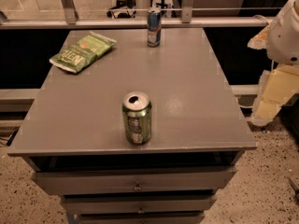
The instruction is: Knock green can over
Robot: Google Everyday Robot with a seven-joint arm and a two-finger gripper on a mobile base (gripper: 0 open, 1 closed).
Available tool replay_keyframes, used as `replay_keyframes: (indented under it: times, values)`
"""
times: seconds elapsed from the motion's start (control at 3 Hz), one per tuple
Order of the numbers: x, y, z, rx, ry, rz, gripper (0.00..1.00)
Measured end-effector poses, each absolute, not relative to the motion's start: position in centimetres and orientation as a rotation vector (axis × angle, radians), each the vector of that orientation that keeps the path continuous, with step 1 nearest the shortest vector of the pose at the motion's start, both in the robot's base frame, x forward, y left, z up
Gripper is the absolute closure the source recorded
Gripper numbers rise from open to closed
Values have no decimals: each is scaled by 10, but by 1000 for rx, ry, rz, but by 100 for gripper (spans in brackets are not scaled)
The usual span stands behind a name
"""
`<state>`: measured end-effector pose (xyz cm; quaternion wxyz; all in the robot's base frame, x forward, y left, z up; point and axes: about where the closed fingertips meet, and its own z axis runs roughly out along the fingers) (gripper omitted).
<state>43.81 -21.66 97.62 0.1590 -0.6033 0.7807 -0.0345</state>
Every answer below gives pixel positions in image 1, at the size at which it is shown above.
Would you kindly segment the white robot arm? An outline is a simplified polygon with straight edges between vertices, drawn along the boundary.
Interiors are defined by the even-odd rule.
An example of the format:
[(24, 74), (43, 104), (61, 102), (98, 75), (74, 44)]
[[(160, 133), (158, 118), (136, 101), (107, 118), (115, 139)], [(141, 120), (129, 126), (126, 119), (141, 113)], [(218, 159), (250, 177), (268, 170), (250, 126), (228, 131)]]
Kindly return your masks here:
[(299, 0), (289, 0), (248, 47), (266, 49), (267, 57), (278, 64), (260, 76), (250, 116), (253, 125), (265, 126), (299, 91)]

